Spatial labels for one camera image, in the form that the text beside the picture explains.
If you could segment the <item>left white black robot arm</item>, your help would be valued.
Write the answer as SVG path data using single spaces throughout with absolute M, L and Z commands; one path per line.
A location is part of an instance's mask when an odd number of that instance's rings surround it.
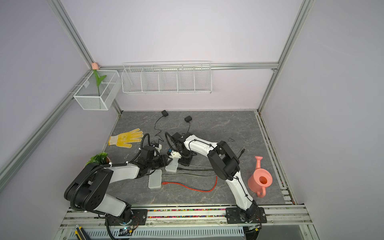
M 141 143 L 139 152 L 130 161 L 86 165 L 67 187 L 64 198 L 75 211 L 88 211 L 114 217 L 121 225 L 134 220 L 132 205 L 107 194 L 111 183 L 150 176 L 171 162 L 169 154 L 160 154 L 161 145 Z

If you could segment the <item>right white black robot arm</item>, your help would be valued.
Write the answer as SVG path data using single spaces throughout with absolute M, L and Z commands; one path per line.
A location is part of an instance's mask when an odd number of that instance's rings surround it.
M 249 194 L 242 179 L 239 158 L 226 142 L 210 142 L 191 133 L 170 135 L 166 132 L 165 137 L 170 149 L 180 154 L 182 159 L 191 159 L 193 153 L 208 158 L 217 177 L 226 181 L 231 189 L 240 211 L 239 220 L 242 223 L 262 222 L 260 208 Z

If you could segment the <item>white network switch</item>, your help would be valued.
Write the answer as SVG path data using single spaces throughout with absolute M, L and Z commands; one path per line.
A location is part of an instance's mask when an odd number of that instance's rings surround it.
M 149 175 L 149 189 L 159 189 L 162 186 L 162 170 L 154 170 Z
M 165 167 L 166 172 L 176 173 L 178 169 L 179 159 L 172 159 L 170 163 Z

